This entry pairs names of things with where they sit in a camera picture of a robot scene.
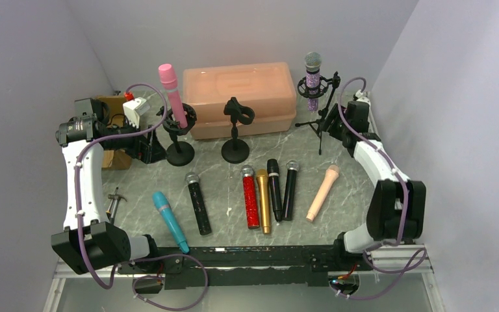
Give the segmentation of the black tripod shock mount stand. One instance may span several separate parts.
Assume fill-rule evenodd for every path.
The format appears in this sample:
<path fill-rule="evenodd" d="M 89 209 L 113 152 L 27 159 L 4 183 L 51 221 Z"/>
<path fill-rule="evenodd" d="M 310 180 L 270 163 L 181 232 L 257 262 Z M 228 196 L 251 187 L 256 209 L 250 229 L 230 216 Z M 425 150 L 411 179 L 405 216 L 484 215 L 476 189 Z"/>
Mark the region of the black tripod shock mount stand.
<path fill-rule="evenodd" d="M 297 91 L 298 94 L 307 99 L 307 90 L 306 90 L 306 85 L 305 85 L 305 77 L 301 78 L 300 81 L 298 82 L 297 85 Z M 325 120 L 326 115 L 330 111 L 330 105 L 332 104 L 333 101 L 333 96 L 335 95 L 335 91 L 337 88 L 340 86 L 341 83 L 341 78 L 338 73 L 338 71 L 335 71 L 332 78 L 325 78 L 324 76 L 320 75 L 320 92 L 316 95 L 319 99 L 329 93 L 328 100 L 326 101 L 326 105 L 324 108 L 319 109 L 316 111 L 318 113 L 318 118 L 312 121 L 308 122 L 300 122 L 300 123 L 295 123 L 295 127 L 299 128 L 304 125 L 308 125 L 314 132 L 314 134 L 318 137 L 319 139 L 319 145 L 318 145 L 318 154 L 322 155 L 322 128 L 321 124 Z"/>

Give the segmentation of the blue plastic microphone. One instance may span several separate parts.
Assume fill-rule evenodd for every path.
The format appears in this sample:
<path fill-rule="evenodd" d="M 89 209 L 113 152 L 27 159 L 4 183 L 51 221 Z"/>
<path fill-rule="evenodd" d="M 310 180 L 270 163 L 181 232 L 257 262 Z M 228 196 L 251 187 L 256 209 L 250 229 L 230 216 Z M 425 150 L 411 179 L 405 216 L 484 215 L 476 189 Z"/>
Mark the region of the blue plastic microphone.
<path fill-rule="evenodd" d="M 152 195 L 152 200 L 155 208 L 164 220 L 166 227 L 172 234 L 176 245 L 179 247 L 183 254 L 188 254 L 190 252 L 190 248 L 188 246 L 185 234 L 183 233 L 183 230 L 181 229 L 172 211 L 167 197 L 162 192 L 155 192 Z"/>

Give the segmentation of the black glitter microphone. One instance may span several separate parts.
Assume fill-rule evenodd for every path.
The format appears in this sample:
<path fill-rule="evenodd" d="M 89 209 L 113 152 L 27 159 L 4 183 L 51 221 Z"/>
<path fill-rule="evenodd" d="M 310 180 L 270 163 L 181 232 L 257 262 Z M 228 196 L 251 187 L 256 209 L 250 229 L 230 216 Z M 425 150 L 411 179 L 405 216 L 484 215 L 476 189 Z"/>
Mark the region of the black glitter microphone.
<path fill-rule="evenodd" d="M 207 214 L 203 193 L 201 191 L 199 176 L 195 172 L 189 172 L 185 176 L 185 181 L 188 186 L 199 234 L 201 236 L 210 235 L 212 233 L 212 228 Z"/>

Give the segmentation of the peach beige microphone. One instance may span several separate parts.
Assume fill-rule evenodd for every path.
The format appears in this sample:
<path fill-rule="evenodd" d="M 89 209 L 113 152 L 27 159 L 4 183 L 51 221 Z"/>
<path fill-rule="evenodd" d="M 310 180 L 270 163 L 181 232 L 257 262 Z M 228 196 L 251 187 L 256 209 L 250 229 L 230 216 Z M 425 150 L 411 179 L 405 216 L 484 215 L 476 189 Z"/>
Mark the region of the peach beige microphone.
<path fill-rule="evenodd" d="M 340 174 L 340 168 L 337 165 L 332 164 L 328 167 L 325 173 L 324 180 L 314 197 L 314 200 L 307 211 L 306 220 L 309 222 L 313 222 L 320 212 L 320 209 L 326 200 L 326 196 L 329 194 L 331 187 L 334 182 L 337 180 Z"/>

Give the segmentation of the purple glitter microphone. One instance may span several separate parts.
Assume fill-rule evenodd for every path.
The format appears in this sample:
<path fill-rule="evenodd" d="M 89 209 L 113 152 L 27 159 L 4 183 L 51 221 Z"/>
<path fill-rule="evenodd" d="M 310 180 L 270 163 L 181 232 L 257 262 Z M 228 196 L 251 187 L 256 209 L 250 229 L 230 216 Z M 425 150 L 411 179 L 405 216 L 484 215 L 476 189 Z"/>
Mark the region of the purple glitter microphone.
<path fill-rule="evenodd" d="M 305 56 L 305 85 L 307 90 L 307 104 L 310 112 L 318 110 L 317 94 L 320 92 L 320 66 L 322 57 L 317 52 L 309 52 Z"/>

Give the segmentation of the pink microphone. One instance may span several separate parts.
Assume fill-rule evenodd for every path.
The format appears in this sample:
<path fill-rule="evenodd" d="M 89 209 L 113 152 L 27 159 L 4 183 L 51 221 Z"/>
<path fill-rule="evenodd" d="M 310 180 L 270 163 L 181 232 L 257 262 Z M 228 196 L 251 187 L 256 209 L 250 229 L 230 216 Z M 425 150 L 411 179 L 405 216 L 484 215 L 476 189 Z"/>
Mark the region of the pink microphone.
<path fill-rule="evenodd" d="M 181 129 L 188 126 L 185 110 L 178 91 L 177 74 L 171 64 L 165 63 L 158 67 L 160 82 L 162 83 L 170 102 L 171 110 Z"/>

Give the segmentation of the black silver-head microphone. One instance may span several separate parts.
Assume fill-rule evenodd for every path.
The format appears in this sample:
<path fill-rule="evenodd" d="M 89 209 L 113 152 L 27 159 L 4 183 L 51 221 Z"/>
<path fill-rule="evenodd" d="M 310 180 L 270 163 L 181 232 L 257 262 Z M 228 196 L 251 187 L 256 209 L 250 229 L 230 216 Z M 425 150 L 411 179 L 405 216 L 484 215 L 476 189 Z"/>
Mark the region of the black silver-head microphone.
<path fill-rule="evenodd" d="M 290 221 L 293 218 L 296 180 L 300 166 L 297 161 L 290 160 L 287 163 L 287 176 L 285 183 L 285 195 L 283 198 L 282 220 Z"/>

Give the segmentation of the black clip round-base stand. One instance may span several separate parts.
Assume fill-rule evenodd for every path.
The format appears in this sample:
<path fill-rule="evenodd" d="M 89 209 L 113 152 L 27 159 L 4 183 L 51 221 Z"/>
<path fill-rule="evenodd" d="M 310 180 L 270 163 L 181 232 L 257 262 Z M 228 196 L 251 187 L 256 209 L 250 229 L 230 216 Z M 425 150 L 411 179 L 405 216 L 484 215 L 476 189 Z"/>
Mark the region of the black clip round-base stand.
<path fill-rule="evenodd" d="M 236 97 L 232 97 L 224 107 L 224 114 L 230 117 L 232 128 L 231 139 L 223 144 L 221 154 L 228 163 L 239 164 L 249 157 L 250 148 L 245 141 L 239 139 L 237 125 L 251 125 L 255 113 L 251 107 L 241 105 Z"/>

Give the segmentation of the slim black microphone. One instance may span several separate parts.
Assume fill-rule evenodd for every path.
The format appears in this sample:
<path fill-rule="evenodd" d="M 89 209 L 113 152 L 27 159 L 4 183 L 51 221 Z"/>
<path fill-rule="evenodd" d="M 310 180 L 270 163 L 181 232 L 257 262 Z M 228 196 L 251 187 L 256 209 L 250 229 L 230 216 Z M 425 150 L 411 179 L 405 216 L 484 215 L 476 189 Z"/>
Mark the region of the slim black microphone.
<path fill-rule="evenodd" d="M 276 222 L 281 222 L 282 202 L 279 182 L 279 165 L 276 159 L 267 160 L 268 187 L 270 191 L 270 201 Z"/>

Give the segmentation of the red glitter microphone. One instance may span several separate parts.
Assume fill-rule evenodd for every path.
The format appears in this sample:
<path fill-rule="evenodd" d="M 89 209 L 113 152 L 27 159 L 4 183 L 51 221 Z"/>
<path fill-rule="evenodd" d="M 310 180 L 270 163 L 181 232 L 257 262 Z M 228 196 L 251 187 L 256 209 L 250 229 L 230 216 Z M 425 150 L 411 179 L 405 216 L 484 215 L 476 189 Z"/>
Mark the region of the red glitter microphone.
<path fill-rule="evenodd" d="M 242 176 L 242 186 L 244 191 L 247 227 L 248 229 L 257 229 L 260 227 L 260 221 L 257 207 L 257 196 L 255 193 L 255 172 L 250 165 L 244 165 L 240 170 L 240 174 Z"/>

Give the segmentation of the gold microphone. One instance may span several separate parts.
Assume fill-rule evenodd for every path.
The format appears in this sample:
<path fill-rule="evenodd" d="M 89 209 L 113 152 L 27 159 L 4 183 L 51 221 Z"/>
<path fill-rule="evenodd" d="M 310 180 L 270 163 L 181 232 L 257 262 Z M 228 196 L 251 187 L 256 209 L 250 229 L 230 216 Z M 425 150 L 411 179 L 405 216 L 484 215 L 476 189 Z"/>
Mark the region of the gold microphone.
<path fill-rule="evenodd" d="M 265 169 L 256 171 L 256 182 L 259 189 L 259 206 L 261 216 L 262 232 L 269 235 L 272 232 L 271 217 L 270 217 L 270 199 L 268 192 L 268 174 Z"/>

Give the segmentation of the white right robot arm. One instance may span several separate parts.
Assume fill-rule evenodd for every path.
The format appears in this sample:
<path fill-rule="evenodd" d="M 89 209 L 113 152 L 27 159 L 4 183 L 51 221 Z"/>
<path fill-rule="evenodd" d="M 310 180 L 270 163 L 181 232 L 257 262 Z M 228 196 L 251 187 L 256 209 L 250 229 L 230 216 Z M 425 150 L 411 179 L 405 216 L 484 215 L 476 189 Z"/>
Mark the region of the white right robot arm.
<path fill-rule="evenodd" d="M 324 129 L 342 142 L 374 184 L 364 223 L 342 235 L 344 250 L 351 254 L 382 242 L 418 239 L 424 227 L 426 186 L 387 155 L 380 137 L 369 130 L 369 112 L 369 103 L 350 101 L 330 109 L 324 119 Z"/>

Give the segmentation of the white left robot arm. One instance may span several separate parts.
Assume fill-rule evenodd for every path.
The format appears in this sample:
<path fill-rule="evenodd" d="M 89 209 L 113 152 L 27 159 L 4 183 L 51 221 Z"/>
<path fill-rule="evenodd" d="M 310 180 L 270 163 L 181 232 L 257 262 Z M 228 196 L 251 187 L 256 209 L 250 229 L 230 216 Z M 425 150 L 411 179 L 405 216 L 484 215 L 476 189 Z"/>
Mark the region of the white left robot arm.
<path fill-rule="evenodd" d="M 101 167 L 106 150 L 123 150 L 151 164 L 166 158 L 155 130 L 140 134 L 140 117 L 149 110 L 142 97 L 123 104 L 123 125 L 109 126 L 109 106 L 99 99 L 75 101 L 76 115 L 55 133 L 67 169 L 68 202 L 63 230 L 51 247 L 76 274 L 157 254 L 150 235 L 129 236 L 114 225 L 105 207 Z"/>

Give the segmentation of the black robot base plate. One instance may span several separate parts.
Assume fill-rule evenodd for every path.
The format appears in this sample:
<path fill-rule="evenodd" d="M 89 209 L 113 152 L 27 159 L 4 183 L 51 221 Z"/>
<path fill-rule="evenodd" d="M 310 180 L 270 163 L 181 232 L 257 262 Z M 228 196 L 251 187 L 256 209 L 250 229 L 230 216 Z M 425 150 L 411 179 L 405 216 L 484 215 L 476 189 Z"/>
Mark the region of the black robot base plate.
<path fill-rule="evenodd" d="M 336 275 L 370 272 L 359 253 L 348 253 L 341 242 L 327 245 L 192 247 L 192 259 L 173 247 L 157 250 L 148 264 L 123 265 L 120 274 L 164 278 L 166 290 L 210 286 L 291 285 L 322 287 Z"/>

